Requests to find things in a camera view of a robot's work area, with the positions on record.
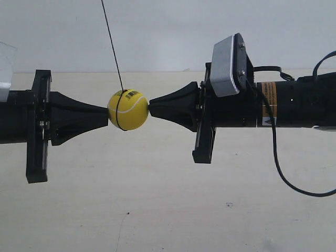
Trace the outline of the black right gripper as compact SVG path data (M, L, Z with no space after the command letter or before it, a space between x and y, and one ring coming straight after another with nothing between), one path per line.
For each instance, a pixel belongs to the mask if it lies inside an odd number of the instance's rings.
M196 81L172 93L151 99L152 117L176 123L196 132L192 152L195 163L210 164L217 128L244 128L255 126L255 93L251 87L239 94L217 97L210 81L210 62L205 64L205 79L201 82L202 111L197 122L195 108L200 88Z

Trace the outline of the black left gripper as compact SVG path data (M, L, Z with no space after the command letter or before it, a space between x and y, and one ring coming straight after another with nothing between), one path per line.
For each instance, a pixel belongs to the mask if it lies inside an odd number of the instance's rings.
M26 178L29 184L47 182L49 129L52 146L108 125L108 109L50 93L51 71L37 69L27 105ZM52 110L48 104L64 110Z

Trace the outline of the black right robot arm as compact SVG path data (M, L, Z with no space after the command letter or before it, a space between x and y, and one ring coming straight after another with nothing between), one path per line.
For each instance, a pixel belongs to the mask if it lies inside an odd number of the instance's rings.
M247 89L219 98L210 82L210 62L205 79L149 102L150 115L177 123L196 133L195 163L210 164L217 128L270 127L263 97L272 108L279 128L335 128L335 73L287 81L254 81L248 67Z

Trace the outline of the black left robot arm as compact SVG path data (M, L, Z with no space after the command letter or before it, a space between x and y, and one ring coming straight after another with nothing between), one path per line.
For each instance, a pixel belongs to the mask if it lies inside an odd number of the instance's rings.
M26 179L47 182L48 146L106 127L108 109L51 91L51 71L37 69L31 89L12 90L1 102L1 144L26 144Z

